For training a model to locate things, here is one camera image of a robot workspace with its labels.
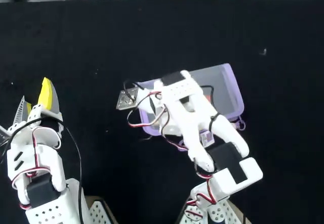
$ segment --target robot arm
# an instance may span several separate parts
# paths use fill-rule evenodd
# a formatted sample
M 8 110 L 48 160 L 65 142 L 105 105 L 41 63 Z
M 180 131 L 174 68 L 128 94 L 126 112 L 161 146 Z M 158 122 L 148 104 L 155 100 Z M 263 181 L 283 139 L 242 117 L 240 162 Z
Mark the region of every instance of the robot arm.
M 154 102 L 155 108 L 166 108 L 158 121 L 160 129 L 164 128 L 162 135 L 183 136 L 190 160 L 210 178 L 210 187 L 207 188 L 204 183 L 192 190 L 193 199 L 196 199 L 198 193 L 207 195 L 209 189 L 218 201 L 262 178 L 263 173 L 257 162 L 251 157 L 246 158 L 249 154 L 248 144 L 211 105 L 188 71 L 173 73 L 155 81 L 154 91 L 160 92 L 159 102 Z M 137 106 L 150 113 L 148 100 L 146 104 L 138 104 L 147 93 L 138 95 L 142 96 L 136 98 Z M 220 137 L 225 144 L 205 149 L 199 140 L 199 131 L 204 129 Z M 197 205 L 204 208 L 206 203 L 198 199 Z
M 8 177 L 31 224 L 93 223 L 79 182 L 65 179 L 57 152 L 62 131 L 57 95 L 47 78 L 38 103 L 31 107 L 23 97 L 13 125 L 8 130 L 0 128 L 7 144 Z
M 12 187 L 17 190 L 23 208 L 39 205 L 39 200 L 35 200 L 39 196 L 34 196 L 33 182 L 45 178 L 43 175 L 50 176 L 50 184 L 54 187 L 51 198 L 66 189 L 62 159 L 57 153 L 61 146 L 63 126 L 59 123 L 52 123 L 51 127 L 43 127 L 44 122 L 41 121 L 26 126 L 32 120 L 44 116 L 51 116 L 62 121 L 55 89 L 47 78 L 43 80 L 38 104 L 31 108 L 23 98 L 14 124 L 8 129 L 11 136 L 21 128 L 10 142 L 7 165 L 8 177 L 12 181 Z

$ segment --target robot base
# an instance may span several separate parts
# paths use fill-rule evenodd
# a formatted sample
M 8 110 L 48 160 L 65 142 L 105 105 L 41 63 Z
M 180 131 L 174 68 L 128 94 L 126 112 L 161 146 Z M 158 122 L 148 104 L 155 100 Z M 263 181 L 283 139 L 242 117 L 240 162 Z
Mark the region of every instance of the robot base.
M 208 207 L 207 212 L 201 211 L 196 206 L 185 206 L 177 224 L 242 224 L 237 214 L 240 215 L 233 210 L 227 200 L 222 200 L 216 205 L 211 205 Z
M 68 188 L 58 199 L 26 211 L 30 224 L 80 223 L 77 207 L 79 182 L 73 178 L 66 182 Z M 113 224 L 101 201 L 95 201 L 90 210 L 88 209 L 83 192 L 82 216 L 85 224 Z

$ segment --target red and white wire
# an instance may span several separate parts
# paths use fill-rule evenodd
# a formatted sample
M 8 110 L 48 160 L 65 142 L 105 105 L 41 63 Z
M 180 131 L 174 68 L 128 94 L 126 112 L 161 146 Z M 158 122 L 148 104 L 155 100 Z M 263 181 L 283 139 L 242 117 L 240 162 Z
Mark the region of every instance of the red and white wire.
M 201 215 L 201 214 L 198 214 L 198 213 L 196 213 L 196 212 L 194 212 L 194 211 L 191 211 L 191 210 L 186 210 L 185 211 L 185 213 L 189 213 L 189 214 L 192 214 L 192 215 L 196 215 L 196 216 L 198 216 L 198 217 L 200 217 L 200 218 L 203 218 L 204 216 L 203 215 Z
M 144 97 L 136 106 L 135 109 L 131 110 L 128 115 L 127 115 L 127 123 L 130 127 L 133 127 L 133 128 L 137 128 L 137 127 L 145 127 L 145 126 L 151 126 L 153 124 L 155 124 L 160 118 L 161 116 L 164 114 L 165 112 L 165 108 L 162 109 L 162 111 L 156 116 L 156 118 L 150 122 L 150 123 L 139 123 L 139 124 L 132 124 L 129 122 L 129 118 L 131 116 L 131 114 L 138 109 L 138 106 L 148 97 L 150 97 L 151 95 L 157 95 L 157 94 L 160 94 L 161 92 L 150 92 L 146 97 Z
M 23 205 L 23 204 L 19 203 L 19 207 L 23 210 L 29 210 L 31 208 L 31 205 Z
M 156 116 L 156 118 L 153 121 L 151 121 L 150 123 L 140 123 L 140 124 L 129 123 L 128 120 L 129 120 L 130 115 L 133 113 L 133 111 L 134 110 L 130 111 L 129 114 L 127 115 L 127 122 L 130 127 L 137 128 L 137 127 L 151 126 L 151 125 L 155 124 L 161 118 L 161 116 L 164 114 L 165 108 L 163 108 L 162 111 Z
M 213 177 L 212 175 L 205 175 L 205 174 L 202 174 L 202 173 L 199 173 L 199 172 L 196 172 L 196 174 L 197 174 L 199 177 L 201 177 L 201 178 L 203 178 L 203 179 L 205 179 L 205 180 L 209 180 L 210 178 Z
M 17 179 L 22 175 L 22 174 L 26 174 L 26 173 L 33 173 L 33 172 L 38 172 L 38 171 L 46 171 L 46 172 L 51 172 L 49 168 L 47 167 L 33 167 L 33 168 L 30 168 L 30 169 L 26 169 L 24 171 L 21 171 L 19 174 L 17 174 L 12 182 L 11 182 L 11 186 L 14 190 L 17 190 L 17 187 L 15 185 L 15 182 L 17 181 Z
M 188 151 L 188 148 L 187 147 L 183 147 L 183 146 L 180 146 L 180 145 L 178 145 L 178 144 L 176 144 L 176 143 L 174 143 L 174 142 L 172 142 L 172 141 L 170 141 L 167 137 L 166 137 L 166 135 L 164 134 L 164 128 L 168 125 L 168 123 L 169 123 L 169 121 L 170 121 L 170 113 L 169 113 L 169 111 L 168 111 L 168 108 L 167 108 L 167 106 L 166 105 L 164 105 L 164 108 L 165 108 L 165 111 L 167 112 L 167 114 L 168 114 L 168 118 L 167 118 L 167 121 L 166 121 L 166 123 L 160 128 L 160 134 L 161 134 L 161 136 L 168 142 L 168 143 L 170 143 L 171 145 L 173 145 L 173 146 L 175 146 L 176 148 L 178 148 L 179 150 L 185 150 L 185 151 Z
M 215 197 L 214 197 L 214 195 L 213 195 L 213 193 L 211 191 L 211 188 L 210 188 L 210 185 L 209 185 L 209 180 L 210 180 L 210 178 L 207 179 L 207 191 L 208 191 L 209 197 L 207 197 L 206 195 L 204 195 L 202 193 L 197 193 L 196 194 L 196 199 L 187 201 L 187 205 L 195 206 L 198 196 L 204 198 L 205 200 L 210 202 L 212 205 L 215 205 L 217 203 L 217 201 L 216 201 L 216 199 L 215 199 Z

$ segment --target white plastic bracket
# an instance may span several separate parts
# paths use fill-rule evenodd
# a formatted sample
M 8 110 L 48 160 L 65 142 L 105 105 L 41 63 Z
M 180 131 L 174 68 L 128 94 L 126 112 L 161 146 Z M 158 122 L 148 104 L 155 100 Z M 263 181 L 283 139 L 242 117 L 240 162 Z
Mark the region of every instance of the white plastic bracket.
M 203 218 L 186 213 L 186 211 L 192 211 L 203 216 Z M 207 208 L 207 212 L 203 212 L 196 206 L 187 206 L 185 212 L 179 222 L 179 224 L 213 224 L 213 223 L 225 223 L 225 224 L 241 224 L 241 221 L 235 214 L 232 207 L 227 200 L 219 201 L 216 205 L 211 205 Z
M 100 201 L 95 201 L 90 208 L 90 218 L 93 224 L 112 224 L 105 207 Z

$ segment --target black tablecloth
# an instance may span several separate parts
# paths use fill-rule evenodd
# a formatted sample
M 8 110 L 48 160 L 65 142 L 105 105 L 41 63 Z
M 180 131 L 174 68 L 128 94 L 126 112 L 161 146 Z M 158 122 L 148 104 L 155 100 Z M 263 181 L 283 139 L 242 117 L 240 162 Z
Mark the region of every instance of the black tablecloth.
M 201 183 L 186 153 L 146 137 L 115 110 L 126 78 L 230 63 L 242 132 L 264 172 L 232 196 L 253 223 L 322 223 L 324 0 L 114 0 L 0 5 L 0 124 L 42 77 L 78 141 L 86 195 L 119 223 L 173 223 Z M 76 150 L 64 135 L 67 177 Z M 26 223 L 1 166 L 1 223 Z

